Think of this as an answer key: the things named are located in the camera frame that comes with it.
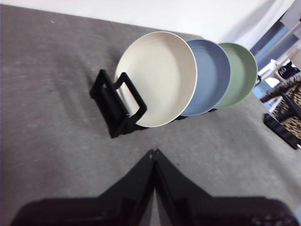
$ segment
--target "cream plate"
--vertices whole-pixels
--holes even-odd
[[[147,111],[136,123],[144,127],[165,125],[177,118],[194,94],[198,73],[189,45],[170,32],[153,32],[137,39],[121,57],[115,81],[126,72]],[[139,109],[123,84],[119,95],[132,116]]]

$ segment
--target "blue object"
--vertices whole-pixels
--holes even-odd
[[[196,91],[182,116],[195,116],[214,108],[229,87],[231,70],[226,52],[209,40],[191,40],[190,46],[198,66]]]

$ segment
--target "black plate rack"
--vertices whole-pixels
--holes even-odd
[[[122,83],[127,85],[139,106],[138,111],[131,117],[116,91]],[[90,90],[90,96],[95,100],[99,110],[103,114],[111,138],[118,137],[121,134],[125,135],[132,133],[135,130],[148,128],[136,124],[146,112],[147,106],[125,72],[123,72],[118,80],[113,83],[107,72],[104,69],[101,69]],[[179,116],[175,120],[182,120],[185,118],[185,116]]]

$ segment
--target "leopard print fabric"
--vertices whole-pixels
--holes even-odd
[[[301,73],[297,73],[285,82],[281,83],[273,90],[268,92],[264,97],[260,99],[262,102],[266,102],[273,97],[279,96],[285,92],[288,88],[292,87],[292,90],[288,94],[289,97],[293,98],[294,102],[301,107],[301,87],[296,92],[297,85],[301,82]],[[277,106],[273,114],[277,117],[280,113],[284,113],[288,109],[285,101],[281,101]],[[291,117],[281,123],[288,131],[291,131],[296,137],[301,139],[301,120],[297,117]]]
[[[293,91],[297,88],[295,85],[290,93],[289,97],[293,98],[294,102],[301,107],[301,88],[297,89],[298,91],[293,94]],[[284,113],[288,109],[288,106],[285,101],[281,101],[277,106],[273,114],[277,117],[280,113]],[[291,117],[287,120],[281,122],[281,124],[288,130],[291,131],[296,137],[301,139],[301,120],[297,117]]]

